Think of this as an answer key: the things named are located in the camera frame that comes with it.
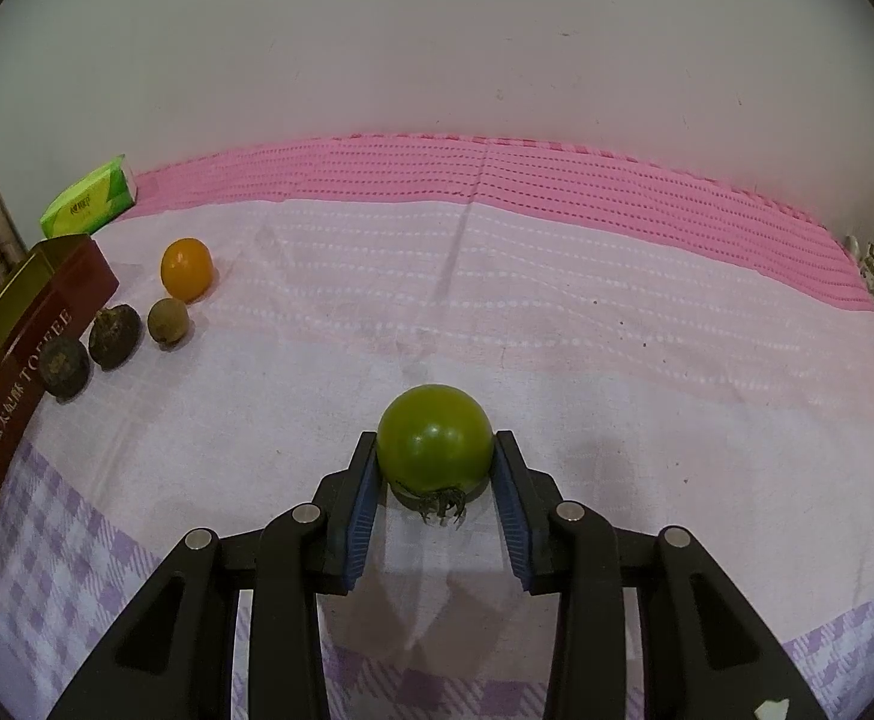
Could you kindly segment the dark brown passion fruit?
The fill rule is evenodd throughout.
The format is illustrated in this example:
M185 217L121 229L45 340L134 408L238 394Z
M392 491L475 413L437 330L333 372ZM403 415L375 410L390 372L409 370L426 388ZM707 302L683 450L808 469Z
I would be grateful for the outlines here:
M142 333L136 309L118 304L101 309L90 328L89 355L103 371L121 366L134 351Z

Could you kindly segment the brown kiwi fruit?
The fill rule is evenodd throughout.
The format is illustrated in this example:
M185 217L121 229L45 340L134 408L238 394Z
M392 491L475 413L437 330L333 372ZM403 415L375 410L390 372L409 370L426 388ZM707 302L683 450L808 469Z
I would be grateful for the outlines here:
M186 338L189 331L190 314L180 299L160 299L147 314L147 332L162 348L173 348Z

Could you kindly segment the green tomato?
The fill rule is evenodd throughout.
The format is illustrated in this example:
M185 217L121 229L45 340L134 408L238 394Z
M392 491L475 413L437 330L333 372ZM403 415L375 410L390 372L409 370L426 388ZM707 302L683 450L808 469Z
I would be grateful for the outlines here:
M443 383L406 390L378 422L382 475L424 522L459 525L489 481L494 452L494 429L482 406Z

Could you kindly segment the small yellow orange fruit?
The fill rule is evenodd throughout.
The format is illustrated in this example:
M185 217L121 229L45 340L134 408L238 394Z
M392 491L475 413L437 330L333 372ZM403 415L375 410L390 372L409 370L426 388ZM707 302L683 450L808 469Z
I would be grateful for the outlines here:
M204 242L183 238L172 242L160 260L160 281L172 298L190 304L211 289L214 262Z

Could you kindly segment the pink purple checked tablecloth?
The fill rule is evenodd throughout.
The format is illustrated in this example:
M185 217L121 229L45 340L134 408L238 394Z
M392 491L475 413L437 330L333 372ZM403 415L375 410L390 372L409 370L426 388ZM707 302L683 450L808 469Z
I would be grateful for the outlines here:
M263 527L407 388L466 390L567 497L697 536L825 711L874 699L874 304L788 206L570 146L355 137L140 177L123 304L181 238L180 348L44 400L0 499L0 701L44 717L188 530Z

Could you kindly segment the red gold toffee tin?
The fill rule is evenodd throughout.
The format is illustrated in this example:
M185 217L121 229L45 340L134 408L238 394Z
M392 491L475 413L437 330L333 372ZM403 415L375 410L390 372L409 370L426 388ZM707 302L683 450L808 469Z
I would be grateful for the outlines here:
M0 492L10 460L44 394L43 346L77 338L118 288L89 236L41 241L0 291Z

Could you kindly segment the green tissue pack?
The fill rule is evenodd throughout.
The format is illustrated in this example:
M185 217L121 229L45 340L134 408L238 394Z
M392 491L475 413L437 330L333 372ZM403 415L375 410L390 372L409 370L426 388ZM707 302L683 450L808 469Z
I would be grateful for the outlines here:
M133 171L119 154L63 190L40 216L40 229L46 239L94 234L136 202Z

